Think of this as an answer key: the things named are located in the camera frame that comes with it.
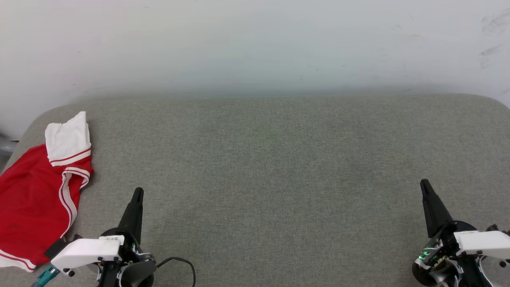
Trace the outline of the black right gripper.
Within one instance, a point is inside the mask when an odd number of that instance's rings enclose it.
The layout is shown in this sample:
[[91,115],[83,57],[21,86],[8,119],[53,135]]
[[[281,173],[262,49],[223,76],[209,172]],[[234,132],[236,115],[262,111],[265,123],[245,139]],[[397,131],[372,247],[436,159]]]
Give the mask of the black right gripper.
[[415,280],[427,287],[493,287],[482,268],[482,252],[457,254],[456,232],[474,233],[472,225],[453,220],[428,179],[420,181],[429,242],[412,265]]

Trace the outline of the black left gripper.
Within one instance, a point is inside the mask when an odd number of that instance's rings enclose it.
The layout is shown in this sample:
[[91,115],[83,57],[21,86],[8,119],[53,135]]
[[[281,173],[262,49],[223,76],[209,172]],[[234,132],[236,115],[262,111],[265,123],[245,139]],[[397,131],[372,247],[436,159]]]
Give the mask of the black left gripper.
[[142,187],[133,191],[118,228],[102,233],[104,237],[123,239],[113,259],[100,260],[99,287],[151,287],[157,270],[155,258],[140,247],[143,220]]

